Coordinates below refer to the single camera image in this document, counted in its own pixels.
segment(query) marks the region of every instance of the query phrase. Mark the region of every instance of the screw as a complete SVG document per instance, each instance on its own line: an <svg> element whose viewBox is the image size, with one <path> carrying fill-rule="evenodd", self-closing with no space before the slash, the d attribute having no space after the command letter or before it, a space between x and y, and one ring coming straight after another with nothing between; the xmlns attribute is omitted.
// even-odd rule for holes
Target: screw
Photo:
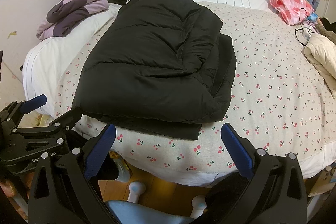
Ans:
<svg viewBox="0 0 336 224"><path fill-rule="evenodd" d="M265 151L264 149L262 149L262 148L259 148L259 149L257 150L257 153L258 153L258 155L260 155L260 156L264 156L264 155L266 155L266 151Z"/></svg>
<svg viewBox="0 0 336 224"><path fill-rule="evenodd" d="M288 153L288 156L292 159L292 160L295 160L296 159L296 156L294 153Z"/></svg>
<svg viewBox="0 0 336 224"><path fill-rule="evenodd" d="M48 152L43 152L42 155L41 155L41 158L46 159L48 156L49 156Z"/></svg>
<svg viewBox="0 0 336 224"><path fill-rule="evenodd" d="M74 155L78 155L80 152L81 152L81 149L78 148L78 147L75 147L75 148L71 151L71 153L73 153Z"/></svg>

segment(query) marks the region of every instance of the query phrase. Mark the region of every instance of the charger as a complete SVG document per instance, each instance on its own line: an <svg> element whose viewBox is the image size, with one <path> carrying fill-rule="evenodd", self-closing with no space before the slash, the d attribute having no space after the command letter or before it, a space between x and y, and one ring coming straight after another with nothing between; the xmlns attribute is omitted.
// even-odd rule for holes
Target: charger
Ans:
<svg viewBox="0 0 336 224"><path fill-rule="evenodd" d="M303 33L302 33L303 38L305 39L305 44L307 45L311 34L308 32L308 30L306 28L303 29Z"/></svg>

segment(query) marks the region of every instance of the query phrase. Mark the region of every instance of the cherry print bedsheet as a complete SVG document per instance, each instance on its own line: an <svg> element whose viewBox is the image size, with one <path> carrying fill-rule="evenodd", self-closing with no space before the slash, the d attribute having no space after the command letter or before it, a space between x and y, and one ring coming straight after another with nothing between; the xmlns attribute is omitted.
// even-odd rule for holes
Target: cherry print bedsheet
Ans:
<svg viewBox="0 0 336 224"><path fill-rule="evenodd" d="M221 142L221 126L229 122L237 133L273 155L295 153L305 178L335 160L335 101L324 79L303 55L302 45L279 15L259 10L202 2L223 21L237 57L231 105L222 122L204 124L196 141L171 139L117 128L113 149L132 165L168 180L207 186L236 167ZM95 34L58 83L55 116L71 108L84 62L109 22ZM83 116L75 130L87 138L105 126Z"/></svg>

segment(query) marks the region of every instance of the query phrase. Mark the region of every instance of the pink fabric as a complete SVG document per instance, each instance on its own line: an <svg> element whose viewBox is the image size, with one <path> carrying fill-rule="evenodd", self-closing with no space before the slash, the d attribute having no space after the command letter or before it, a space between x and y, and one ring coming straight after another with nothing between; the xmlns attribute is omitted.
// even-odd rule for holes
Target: pink fabric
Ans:
<svg viewBox="0 0 336 224"><path fill-rule="evenodd" d="M307 0L268 0L268 2L280 12L283 20L288 25L298 24L314 12L313 7Z"/></svg>

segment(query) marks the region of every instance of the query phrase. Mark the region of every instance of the purple clothing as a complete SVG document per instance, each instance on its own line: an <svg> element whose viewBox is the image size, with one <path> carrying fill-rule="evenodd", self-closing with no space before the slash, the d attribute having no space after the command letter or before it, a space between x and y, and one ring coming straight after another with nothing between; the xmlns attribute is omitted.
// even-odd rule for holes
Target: purple clothing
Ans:
<svg viewBox="0 0 336 224"><path fill-rule="evenodd" d="M63 19L54 23L40 34L40 39L44 40L48 37L64 37L70 33L72 27L80 20L96 14L109 7L107 0L97 0L80 7L79 9L68 14Z"/></svg>
<svg viewBox="0 0 336 224"><path fill-rule="evenodd" d="M98 1L96 5L90 5L93 2ZM76 23L74 22L75 18L82 20L94 13L98 13L107 9L109 6L107 1L102 0L61 0L57 5L55 5L47 14L46 18L41 22L40 26L37 29L36 36L43 40L50 36L64 36L65 33L70 32L70 28ZM59 28L53 28L53 32L46 32L42 35L48 28L52 25L57 25L58 22L62 20L62 30L59 31Z"/></svg>

